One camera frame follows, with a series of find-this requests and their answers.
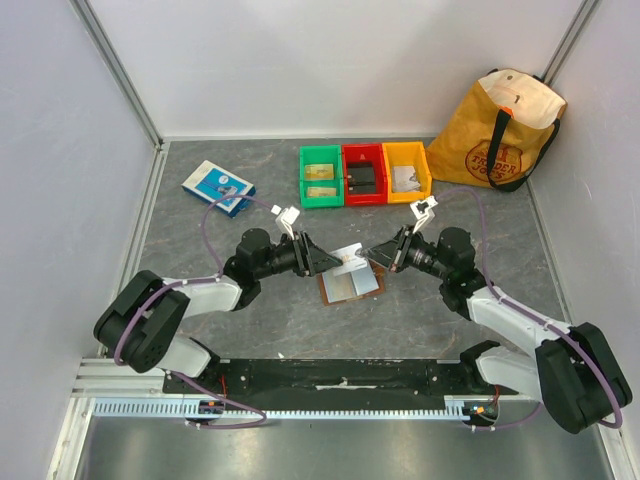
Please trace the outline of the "silver VIP card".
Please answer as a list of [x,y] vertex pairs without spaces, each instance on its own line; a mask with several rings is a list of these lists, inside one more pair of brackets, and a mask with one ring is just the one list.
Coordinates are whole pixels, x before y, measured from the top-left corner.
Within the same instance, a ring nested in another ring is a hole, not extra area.
[[341,265],[332,269],[335,276],[351,274],[370,266],[369,260],[361,255],[363,245],[354,243],[334,250],[332,255],[341,261]]

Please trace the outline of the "yellow Trader Joe's tote bag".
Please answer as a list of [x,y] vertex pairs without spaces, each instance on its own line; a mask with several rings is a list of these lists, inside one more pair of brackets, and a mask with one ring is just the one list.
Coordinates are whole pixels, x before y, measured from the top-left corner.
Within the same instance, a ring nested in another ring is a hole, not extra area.
[[518,190],[554,142],[566,100],[535,76],[494,69],[477,80],[426,147],[435,180]]

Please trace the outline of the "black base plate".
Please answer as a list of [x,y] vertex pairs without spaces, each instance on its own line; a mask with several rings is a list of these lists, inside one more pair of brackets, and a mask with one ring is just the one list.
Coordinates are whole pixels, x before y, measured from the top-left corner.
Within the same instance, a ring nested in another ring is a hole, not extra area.
[[435,359],[218,360],[195,382],[260,410],[437,409],[446,396],[515,393],[460,361]]

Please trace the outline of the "blue and white box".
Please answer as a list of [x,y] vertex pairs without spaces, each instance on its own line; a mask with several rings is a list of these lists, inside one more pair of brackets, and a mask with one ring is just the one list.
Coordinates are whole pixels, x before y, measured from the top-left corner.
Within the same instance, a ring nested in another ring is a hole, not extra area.
[[216,208],[230,218],[245,210],[250,203],[248,197],[256,193],[254,184],[208,160],[204,160],[181,186],[207,203],[220,200]]

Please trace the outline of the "black cards in red bin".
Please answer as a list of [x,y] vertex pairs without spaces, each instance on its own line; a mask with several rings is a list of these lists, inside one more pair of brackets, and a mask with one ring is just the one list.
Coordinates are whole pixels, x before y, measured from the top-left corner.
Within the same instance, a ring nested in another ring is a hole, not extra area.
[[347,164],[347,187],[352,195],[375,194],[376,174],[371,162]]

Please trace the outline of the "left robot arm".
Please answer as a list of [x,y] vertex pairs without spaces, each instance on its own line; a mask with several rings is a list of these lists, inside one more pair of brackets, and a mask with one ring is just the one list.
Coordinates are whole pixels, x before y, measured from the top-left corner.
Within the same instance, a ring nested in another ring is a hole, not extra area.
[[239,311],[260,294],[260,281],[270,276],[291,271],[309,277],[341,265],[339,257],[305,232],[284,234],[274,243],[265,230],[249,229],[213,278],[175,280],[150,270],[138,272],[99,317],[93,335],[119,365],[138,373],[177,371],[196,391],[210,392],[219,384],[220,369],[207,347],[178,333],[184,319]]

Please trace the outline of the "aluminium frame rail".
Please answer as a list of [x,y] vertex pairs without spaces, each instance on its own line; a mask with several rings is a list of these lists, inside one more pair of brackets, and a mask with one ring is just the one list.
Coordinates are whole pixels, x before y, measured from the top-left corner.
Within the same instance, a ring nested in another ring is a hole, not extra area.
[[73,397],[157,398],[164,395],[165,374],[153,368],[137,373],[129,366],[118,366],[109,358],[87,358],[80,363],[72,387]]

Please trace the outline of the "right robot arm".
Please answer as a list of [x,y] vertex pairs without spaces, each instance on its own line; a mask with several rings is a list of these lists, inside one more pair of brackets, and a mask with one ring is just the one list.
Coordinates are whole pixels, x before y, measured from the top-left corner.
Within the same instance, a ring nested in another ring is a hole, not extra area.
[[392,273],[413,268],[439,279],[449,310],[518,347],[512,352],[488,342],[467,351],[470,361],[457,371],[465,391],[477,394],[490,385],[514,390],[544,406],[572,434],[596,423],[621,426],[621,410],[633,394],[603,332],[588,322],[554,320],[509,297],[476,267],[467,231],[448,227],[437,242],[428,242],[404,226],[360,254]]

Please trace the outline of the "silver card in yellow bin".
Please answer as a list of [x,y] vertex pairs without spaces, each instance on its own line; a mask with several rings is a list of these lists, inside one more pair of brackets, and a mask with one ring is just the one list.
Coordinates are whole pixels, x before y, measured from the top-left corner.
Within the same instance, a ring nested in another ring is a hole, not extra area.
[[394,193],[419,192],[421,190],[417,171],[412,165],[393,166],[391,179]]

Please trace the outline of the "red plastic bin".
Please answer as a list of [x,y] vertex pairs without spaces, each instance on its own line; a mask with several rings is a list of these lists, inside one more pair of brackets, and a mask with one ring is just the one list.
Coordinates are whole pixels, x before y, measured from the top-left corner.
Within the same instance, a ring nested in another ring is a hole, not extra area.
[[341,151],[345,205],[387,204],[388,182],[382,144],[344,144]]

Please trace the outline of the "green plastic bin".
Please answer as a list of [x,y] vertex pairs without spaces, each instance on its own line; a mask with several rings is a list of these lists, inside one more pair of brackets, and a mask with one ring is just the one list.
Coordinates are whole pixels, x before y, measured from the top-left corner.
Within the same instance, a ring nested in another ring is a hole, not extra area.
[[342,150],[339,145],[299,149],[300,202],[305,209],[344,205]]

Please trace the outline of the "gold card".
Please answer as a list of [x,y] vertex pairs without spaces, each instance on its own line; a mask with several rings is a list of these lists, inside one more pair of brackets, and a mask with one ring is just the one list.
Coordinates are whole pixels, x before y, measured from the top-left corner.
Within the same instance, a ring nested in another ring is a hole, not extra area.
[[326,164],[308,164],[304,167],[305,181],[325,181],[335,178],[334,165]]
[[308,198],[335,197],[336,195],[337,189],[334,187],[312,186],[306,190],[306,196]]

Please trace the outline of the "gold card upper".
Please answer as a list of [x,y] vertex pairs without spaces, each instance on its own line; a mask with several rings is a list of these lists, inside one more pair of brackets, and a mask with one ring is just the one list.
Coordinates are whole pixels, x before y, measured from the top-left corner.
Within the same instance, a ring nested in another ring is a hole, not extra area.
[[326,164],[308,164],[304,167],[305,181],[325,181],[335,178],[334,165]]

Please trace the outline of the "brown leather card holder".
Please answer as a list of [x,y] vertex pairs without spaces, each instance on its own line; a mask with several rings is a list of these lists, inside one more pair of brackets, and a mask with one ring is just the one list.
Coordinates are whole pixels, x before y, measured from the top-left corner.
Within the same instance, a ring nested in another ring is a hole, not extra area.
[[335,276],[323,273],[318,280],[322,301],[325,305],[376,297],[385,292],[385,270],[370,264],[368,267]]

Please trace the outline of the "yellow plastic bin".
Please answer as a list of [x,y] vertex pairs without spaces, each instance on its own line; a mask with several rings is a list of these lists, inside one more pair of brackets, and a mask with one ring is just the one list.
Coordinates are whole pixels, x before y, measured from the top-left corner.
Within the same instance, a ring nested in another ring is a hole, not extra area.
[[383,142],[390,204],[412,203],[431,195],[432,175],[421,141]]

